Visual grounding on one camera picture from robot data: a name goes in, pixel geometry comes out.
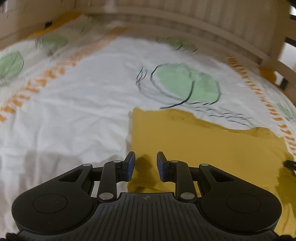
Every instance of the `wooden crib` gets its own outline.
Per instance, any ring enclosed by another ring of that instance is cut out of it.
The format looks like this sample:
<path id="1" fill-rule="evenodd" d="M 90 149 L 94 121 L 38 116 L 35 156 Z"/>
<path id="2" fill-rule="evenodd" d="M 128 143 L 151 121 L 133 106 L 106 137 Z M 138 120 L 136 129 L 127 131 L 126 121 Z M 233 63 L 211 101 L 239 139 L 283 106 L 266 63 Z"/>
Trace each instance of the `wooden crib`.
<path id="1" fill-rule="evenodd" d="M 287 0 L 7 0 L 0 7 L 0 49 L 44 29 L 68 11 L 177 29 L 249 66 L 277 71 L 296 103 L 296 73 L 280 62 L 285 41 L 296 46 Z"/>

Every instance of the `ribbed black plate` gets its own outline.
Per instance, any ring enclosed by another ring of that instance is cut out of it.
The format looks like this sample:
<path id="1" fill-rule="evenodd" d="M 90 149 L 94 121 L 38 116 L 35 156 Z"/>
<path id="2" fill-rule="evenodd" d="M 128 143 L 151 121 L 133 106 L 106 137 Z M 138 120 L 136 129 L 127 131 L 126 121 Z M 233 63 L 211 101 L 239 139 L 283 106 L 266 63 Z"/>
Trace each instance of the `ribbed black plate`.
<path id="1" fill-rule="evenodd" d="M 208 223 L 192 203 L 177 201 L 172 193 L 122 193 L 117 201 L 100 204 L 80 227 L 58 235 L 19 233 L 30 241 L 269 241 L 272 231 L 236 235 Z"/>

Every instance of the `metal screw head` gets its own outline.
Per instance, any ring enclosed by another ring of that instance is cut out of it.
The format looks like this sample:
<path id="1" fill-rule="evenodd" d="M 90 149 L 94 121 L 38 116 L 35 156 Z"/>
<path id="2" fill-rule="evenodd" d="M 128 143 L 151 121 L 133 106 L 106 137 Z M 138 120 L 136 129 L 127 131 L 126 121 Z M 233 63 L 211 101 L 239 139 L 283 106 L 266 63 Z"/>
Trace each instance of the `metal screw head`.
<path id="1" fill-rule="evenodd" d="M 185 200 L 191 200 L 195 198 L 195 195 L 191 192 L 183 192 L 181 194 L 181 198 L 185 199 Z"/>
<path id="2" fill-rule="evenodd" d="M 145 200 L 149 200 L 151 197 L 150 196 L 148 196 L 148 195 L 145 195 L 144 197 L 143 197 L 143 199 L 145 199 Z"/>
<path id="3" fill-rule="evenodd" d="M 109 200 L 109 199 L 111 199 L 113 197 L 114 197 L 114 195 L 112 193 L 110 193 L 110 192 L 103 192 L 103 193 L 101 193 L 99 195 L 99 198 L 103 199 L 103 200 Z"/>

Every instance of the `mustard yellow cloth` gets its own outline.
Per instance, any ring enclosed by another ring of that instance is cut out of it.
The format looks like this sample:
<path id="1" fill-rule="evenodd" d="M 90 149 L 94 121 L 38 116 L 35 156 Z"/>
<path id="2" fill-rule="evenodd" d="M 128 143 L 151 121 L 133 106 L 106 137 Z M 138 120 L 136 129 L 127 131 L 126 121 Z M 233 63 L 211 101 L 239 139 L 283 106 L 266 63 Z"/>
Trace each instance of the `mustard yellow cloth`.
<path id="1" fill-rule="evenodd" d="M 184 161 L 191 167 L 209 163 L 276 195 L 283 211 L 275 231 L 296 236 L 296 177 L 283 167 L 283 161 L 293 158 L 284 140 L 269 129 L 231 130 L 185 111 L 135 108 L 132 150 L 136 166 L 129 192 L 175 191 L 174 183 L 160 181 L 158 151 L 168 160 Z"/>

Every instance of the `crib mattress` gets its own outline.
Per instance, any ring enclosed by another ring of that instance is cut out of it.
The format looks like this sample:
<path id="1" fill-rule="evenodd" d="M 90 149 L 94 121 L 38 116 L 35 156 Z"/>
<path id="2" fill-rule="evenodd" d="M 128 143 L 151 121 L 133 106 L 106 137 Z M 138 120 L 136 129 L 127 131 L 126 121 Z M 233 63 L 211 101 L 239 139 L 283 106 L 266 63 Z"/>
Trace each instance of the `crib mattress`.
<path id="1" fill-rule="evenodd" d="M 0 236 L 17 232 L 11 205 L 22 192 L 83 163 L 123 160 L 135 107 L 266 127 L 296 155 L 292 103 L 255 69 L 180 33 L 82 15 L 0 52 Z"/>

